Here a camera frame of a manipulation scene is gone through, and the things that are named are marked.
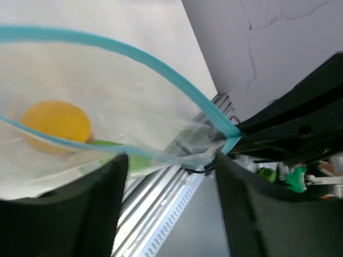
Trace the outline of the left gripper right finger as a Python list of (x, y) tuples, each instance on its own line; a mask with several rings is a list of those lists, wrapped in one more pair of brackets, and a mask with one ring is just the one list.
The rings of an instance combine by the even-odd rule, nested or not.
[(342, 256), (342, 200), (296, 193), (222, 153), (215, 177), (231, 256)]

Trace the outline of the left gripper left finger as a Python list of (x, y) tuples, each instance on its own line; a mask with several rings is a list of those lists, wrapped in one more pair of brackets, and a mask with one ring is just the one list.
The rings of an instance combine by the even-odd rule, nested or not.
[(1, 200), (1, 256), (111, 256), (127, 155), (38, 198)]

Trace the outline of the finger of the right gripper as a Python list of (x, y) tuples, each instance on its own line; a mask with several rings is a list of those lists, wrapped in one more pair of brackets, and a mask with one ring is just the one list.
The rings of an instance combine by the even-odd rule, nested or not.
[(282, 120), (251, 117), (239, 125), (243, 138), (230, 151), (267, 162), (311, 163), (342, 152), (341, 117)]
[(336, 52), (300, 81), (291, 91), (272, 102), (238, 128), (255, 133), (302, 117), (342, 99), (342, 52)]

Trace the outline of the green toy vegetable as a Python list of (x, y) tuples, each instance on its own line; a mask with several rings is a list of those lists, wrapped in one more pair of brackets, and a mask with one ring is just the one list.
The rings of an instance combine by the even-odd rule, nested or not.
[[(90, 145), (96, 146), (122, 145), (118, 142), (100, 139), (89, 141), (88, 143)], [(82, 161), (82, 164), (79, 167), (79, 171), (81, 173), (88, 173), (108, 163), (111, 159), (113, 159), (116, 156), (116, 154), (103, 155), (99, 153), (83, 152), (77, 153), (74, 156), (77, 157), (79, 161)], [(156, 170), (157, 168), (153, 166), (151, 159), (139, 155), (129, 155), (129, 177), (136, 178), (140, 176), (145, 176), (155, 172)]]

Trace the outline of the yellow toy fruit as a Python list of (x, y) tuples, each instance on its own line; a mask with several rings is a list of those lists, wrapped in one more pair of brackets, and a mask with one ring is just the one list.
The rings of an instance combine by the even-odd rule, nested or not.
[(64, 101), (41, 101), (21, 117), (21, 125), (38, 132), (86, 143), (92, 134), (91, 121), (79, 107)]

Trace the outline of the clear zip top bag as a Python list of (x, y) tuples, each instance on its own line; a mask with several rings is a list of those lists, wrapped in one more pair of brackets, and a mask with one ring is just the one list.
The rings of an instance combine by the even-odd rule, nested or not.
[[(41, 101), (64, 101), (91, 121), (86, 143), (21, 125)], [(79, 177), (74, 155), (139, 155), (158, 169), (204, 170), (240, 130), (186, 78), (126, 43), (69, 29), (1, 26), (1, 198), (38, 196)], [(121, 146), (96, 146), (107, 140)]]

